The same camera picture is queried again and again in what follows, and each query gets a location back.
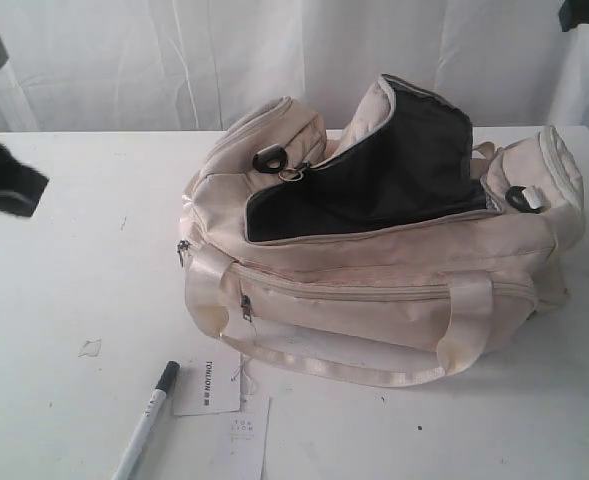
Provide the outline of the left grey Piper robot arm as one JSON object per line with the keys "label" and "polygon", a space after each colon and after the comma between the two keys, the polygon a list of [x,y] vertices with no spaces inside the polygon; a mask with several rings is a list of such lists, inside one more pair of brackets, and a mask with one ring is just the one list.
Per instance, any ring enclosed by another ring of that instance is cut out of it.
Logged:
{"label": "left grey Piper robot arm", "polygon": [[0,212],[17,217],[34,215],[49,178],[18,161],[0,143]]}

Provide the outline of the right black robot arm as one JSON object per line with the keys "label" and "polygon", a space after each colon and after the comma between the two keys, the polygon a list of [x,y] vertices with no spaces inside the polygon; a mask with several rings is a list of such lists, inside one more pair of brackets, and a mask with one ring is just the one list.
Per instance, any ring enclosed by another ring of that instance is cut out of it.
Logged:
{"label": "right black robot arm", "polygon": [[563,32],[568,32],[581,24],[589,25],[589,0],[565,0],[558,12]]}

